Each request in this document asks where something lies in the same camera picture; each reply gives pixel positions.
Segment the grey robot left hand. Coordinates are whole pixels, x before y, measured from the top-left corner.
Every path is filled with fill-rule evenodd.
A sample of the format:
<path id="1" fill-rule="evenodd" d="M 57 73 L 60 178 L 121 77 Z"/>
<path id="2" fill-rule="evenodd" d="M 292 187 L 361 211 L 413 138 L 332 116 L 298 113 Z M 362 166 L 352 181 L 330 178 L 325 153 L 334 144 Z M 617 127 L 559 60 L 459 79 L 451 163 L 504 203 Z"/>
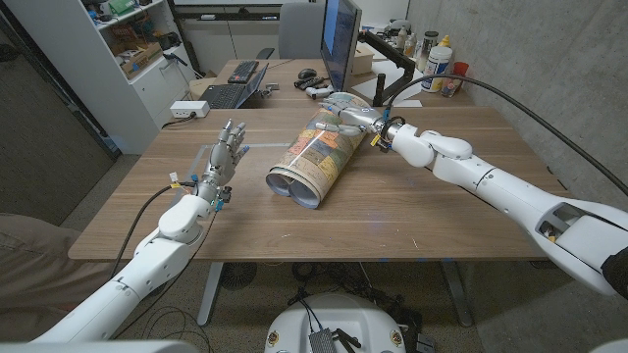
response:
<path id="1" fill-rule="evenodd" d="M 236 173 L 236 166 L 249 150 L 249 146 L 240 147 L 244 140 L 246 123 L 234 127 L 228 120 L 219 134 L 218 142 L 211 148 L 208 162 L 201 181 L 197 184 L 197 195 L 207 202 L 215 200 L 222 187 Z"/>

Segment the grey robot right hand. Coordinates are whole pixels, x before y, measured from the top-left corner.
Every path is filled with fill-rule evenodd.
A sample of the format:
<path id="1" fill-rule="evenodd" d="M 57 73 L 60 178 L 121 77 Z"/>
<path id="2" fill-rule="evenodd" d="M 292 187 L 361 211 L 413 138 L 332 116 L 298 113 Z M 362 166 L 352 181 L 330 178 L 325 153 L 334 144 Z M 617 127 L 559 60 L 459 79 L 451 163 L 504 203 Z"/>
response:
<path id="1" fill-rule="evenodd" d="M 317 123 L 316 128 L 329 132 L 337 132 L 341 135 L 354 137 L 363 132 L 382 134 L 384 128 L 383 114 L 370 107 L 354 103 L 355 98 L 359 102 L 363 100 L 353 94 L 336 92 L 324 98 L 319 106 L 326 112 L 340 118 L 340 123 Z"/>

